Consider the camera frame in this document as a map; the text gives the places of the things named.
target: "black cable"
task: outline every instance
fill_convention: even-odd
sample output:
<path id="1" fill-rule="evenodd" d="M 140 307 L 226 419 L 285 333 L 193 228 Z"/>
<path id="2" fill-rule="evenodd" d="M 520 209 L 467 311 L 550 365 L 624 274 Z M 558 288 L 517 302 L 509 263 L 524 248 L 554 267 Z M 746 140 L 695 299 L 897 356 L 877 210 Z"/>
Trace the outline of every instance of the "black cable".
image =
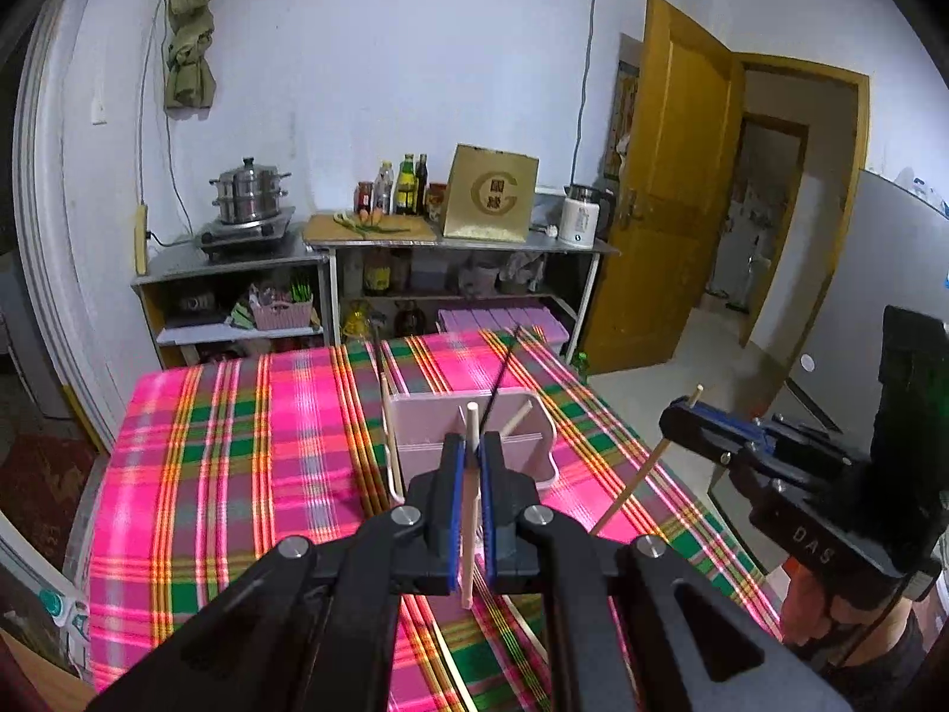
<path id="1" fill-rule="evenodd" d="M 580 89 L 580 113 L 577 116 L 577 143 L 573 147 L 573 164 L 571 165 L 571 184 L 577 174 L 577 155 L 580 154 L 580 139 L 584 127 L 584 108 L 587 106 L 587 80 L 590 78 L 590 56 L 593 52 L 593 14 L 596 12 L 596 0 L 590 0 L 590 34 L 587 36 L 587 65 L 584 68 L 584 84 Z"/>
<path id="2" fill-rule="evenodd" d="M 165 242 L 161 241 L 161 239 L 158 238 L 158 235 L 155 235 L 155 233 L 151 230 L 148 230 L 145 233 L 145 239 L 149 241 L 155 241 L 155 243 L 157 243 L 160 247 L 164 247 L 165 249 L 172 249 L 172 247 L 175 246 L 184 246 L 184 244 L 191 243 L 191 238 L 182 238 L 180 241 L 174 241 L 170 244 L 166 244 Z"/>
<path id="3" fill-rule="evenodd" d="M 880 611 L 878 615 L 864 631 L 861 633 L 860 637 L 857 638 L 857 641 L 843 654 L 843 658 L 840 661 L 834 662 L 838 669 L 843 669 L 846 666 L 846 663 L 851 659 L 851 656 L 856 652 L 857 648 L 860 647 L 864 642 L 867 642 L 867 638 L 876 631 L 882 623 L 886 620 L 886 617 L 893 612 L 893 608 L 897 606 L 897 603 L 903 598 L 903 592 L 905 592 L 906 587 L 909 586 L 909 581 L 912 578 L 911 575 L 907 575 L 903 578 L 903 582 L 896 588 L 896 591 L 893 592 L 893 596 L 890 598 L 890 601 L 886 603 L 886 607 Z"/>
<path id="4" fill-rule="evenodd" d="M 165 51 L 167 50 L 167 40 L 168 40 L 168 0 L 165 0 L 165 33 L 161 38 L 161 76 L 164 78 L 165 86 L 168 85 L 168 73 L 166 69 L 168 67 L 167 59 L 165 56 Z M 195 229 L 191 226 L 191 217 L 188 216 L 188 209 L 184 208 L 184 201 L 181 199 L 181 193 L 177 188 L 177 180 L 174 178 L 174 159 L 172 159 L 172 127 L 171 119 L 168 116 L 168 110 L 163 110 L 165 114 L 165 141 L 168 144 L 168 173 L 172 177 L 172 189 L 174 189 L 174 197 L 177 197 L 179 200 L 179 206 L 184 212 L 184 218 L 188 222 L 188 233 L 191 235 L 195 234 Z"/>
<path id="5" fill-rule="evenodd" d="M 164 33 L 161 36 L 161 79 L 163 80 L 163 85 L 167 86 L 168 84 L 168 64 L 167 56 L 165 52 L 168 48 L 168 0 L 158 0 L 155 3 L 155 12 L 152 14 L 152 28 L 148 34 L 148 45 L 145 48 L 145 61 L 144 66 L 141 68 L 141 86 L 139 86 L 139 130 L 138 141 L 136 146 L 139 151 L 139 203 L 144 204 L 145 202 L 145 184 L 144 184 L 144 168 L 142 168 L 142 149 L 144 148 L 144 137 L 142 136 L 141 127 L 144 125 L 144 116 L 145 116 L 145 83 L 148 78 L 148 59 L 152 54 L 152 40 L 155 37 L 155 19 L 158 18 L 158 9 L 161 6 L 164 6 L 165 10 L 165 19 L 164 19 Z M 191 224 L 191 216 L 188 213 L 188 209 L 184 206 L 184 201 L 181 199 L 181 193 L 179 192 L 179 187 L 177 187 L 177 179 L 174 177 L 174 160 L 172 159 L 172 131 L 171 131 L 171 122 L 169 121 L 168 111 L 163 110 L 165 116 L 165 143 L 168 148 L 168 173 L 172 178 L 172 189 L 174 189 L 174 197 L 177 197 L 179 206 L 181 206 L 181 211 L 184 213 L 185 221 L 188 225 L 189 235 L 195 234 L 195 229 Z M 155 242 L 160 243 L 158 238 L 155 238 Z"/>

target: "pink storage box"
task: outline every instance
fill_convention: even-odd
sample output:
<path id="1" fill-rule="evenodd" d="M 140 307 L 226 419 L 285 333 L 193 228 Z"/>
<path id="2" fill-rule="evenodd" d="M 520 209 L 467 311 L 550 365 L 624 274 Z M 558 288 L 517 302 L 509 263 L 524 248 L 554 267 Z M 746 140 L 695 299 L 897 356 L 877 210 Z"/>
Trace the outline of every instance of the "pink storage box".
<path id="1" fill-rule="evenodd" d="M 262 332 L 279 329 L 302 329 L 310 326 L 313 298 L 305 303 L 274 303 L 269 306 L 252 304 L 253 323 Z"/>
<path id="2" fill-rule="evenodd" d="M 443 332 L 468 332 L 478 329 L 514 329 L 516 325 L 539 326 L 544 342 L 554 353 L 571 335 L 545 307 L 496 307 L 491 310 L 440 310 L 438 329 Z"/>
<path id="3" fill-rule="evenodd" d="M 464 410 L 469 401 L 476 401 L 484 414 L 490 391 L 463 391 L 448 394 L 395 394 L 392 396 L 391 424 L 396 430 L 399 464 L 405 489 L 420 473 L 438 469 L 441 447 L 449 433 L 465 434 Z M 544 402 L 532 391 L 523 388 L 501 388 L 495 406 L 486 421 L 487 430 L 497 431 L 530 401 L 525 415 L 503 440 L 504 464 L 512 471 L 526 473 L 537 484 L 538 492 L 549 489 L 559 478 L 557 464 L 550 452 L 557 440 L 557 429 Z M 389 495 L 395 503 L 405 503 L 396 488 L 392 459 L 386 458 Z"/>

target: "gold box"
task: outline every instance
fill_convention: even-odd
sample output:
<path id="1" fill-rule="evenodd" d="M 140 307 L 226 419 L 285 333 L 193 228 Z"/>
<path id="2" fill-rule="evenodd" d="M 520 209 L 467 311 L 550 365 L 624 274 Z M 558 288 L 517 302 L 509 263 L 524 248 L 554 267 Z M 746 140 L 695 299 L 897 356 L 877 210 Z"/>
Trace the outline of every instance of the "gold box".
<path id="1" fill-rule="evenodd" d="M 442 234 L 446 238 L 525 241 L 538 165 L 535 157 L 459 144 L 441 214 Z"/>

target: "green cloth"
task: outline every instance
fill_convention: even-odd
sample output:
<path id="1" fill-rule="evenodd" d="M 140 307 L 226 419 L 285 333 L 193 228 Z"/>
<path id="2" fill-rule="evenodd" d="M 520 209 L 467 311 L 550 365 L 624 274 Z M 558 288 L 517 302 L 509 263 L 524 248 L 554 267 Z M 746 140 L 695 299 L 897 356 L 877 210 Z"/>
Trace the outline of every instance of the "green cloth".
<path id="1" fill-rule="evenodd" d="M 215 78 L 204 58 L 215 32 L 215 19 L 208 10 L 210 1 L 168 0 L 168 20 L 174 37 L 168 45 L 166 109 L 204 109 L 215 100 Z"/>

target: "table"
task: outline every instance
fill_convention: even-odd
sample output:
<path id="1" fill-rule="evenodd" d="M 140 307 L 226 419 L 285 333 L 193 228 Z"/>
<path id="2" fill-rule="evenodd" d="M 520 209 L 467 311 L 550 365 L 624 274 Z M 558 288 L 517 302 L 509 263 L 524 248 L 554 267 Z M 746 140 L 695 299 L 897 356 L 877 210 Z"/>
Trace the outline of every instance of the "table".
<path id="1" fill-rule="evenodd" d="M 493 332 L 384 347 L 402 392 L 490 387 L 505 342 Z M 90 569 L 92 666 L 109 685 L 285 535 L 321 543 L 387 507 L 372 351 L 349 344 L 144 377 L 101 493 Z M 557 484 L 542 495 L 591 527 L 647 452 L 533 335 L 505 387 L 537 392 L 557 427 Z M 777 633 L 761 574 L 660 464 L 603 535 L 658 532 Z M 549 708 L 538 596 L 474 607 L 403 597 L 392 698 L 399 709 Z"/>
<path id="2" fill-rule="evenodd" d="M 507 243 L 505 241 L 484 241 L 472 240 L 469 238 L 446 238 L 441 234 L 438 227 L 432 225 L 434 237 L 431 241 L 409 241 L 400 239 L 397 235 L 376 235 L 362 240 L 327 240 L 327 241 L 305 241 L 307 245 L 314 250 L 324 252 L 329 255 L 329 285 L 330 285 L 330 316 L 327 329 L 331 329 L 333 335 L 333 344 L 340 344 L 340 319 L 342 309 L 340 308 L 340 293 L 337 282 L 339 280 L 338 252 L 342 249 L 433 249 L 437 252 L 540 252 L 544 254 L 582 254 L 590 257 L 590 269 L 587 271 L 584 290 L 580 296 L 580 303 L 574 310 L 570 304 L 557 296 L 553 290 L 541 290 L 530 294 L 509 295 L 523 300 L 527 297 L 546 297 L 555 301 L 560 309 L 566 313 L 568 318 L 573 321 L 571 329 L 571 338 L 566 344 L 566 361 L 568 363 L 573 359 L 573 353 L 577 349 L 577 342 L 580 339 L 580 333 L 584 320 L 587 318 L 587 309 L 590 307 L 590 298 L 593 295 L 593 285 L 596 282 L 596 274 L 600 268 L 601 257 L 610 254 L 619 254 L 620 250 L 611 247 L 604 241 L 597 238 L 590 249 L 577 249 L 577 247 L 568 246 L 558 238 L 550 238 L 546 233 L 530 230 L 527 239 L 520 244 Z M 488 300 L 505 299 L 504 294 L 495 294 L 489 298 L 479 298 Z M 458 300 L 465 299 L 463 295 L 449 295 L 444 292 L 430 296 L 420 295 L 419 293 L 402 293 L 386 295 L 384 298 L 363 297 L 361 299 L 391 299 L 391 300 Z"/>

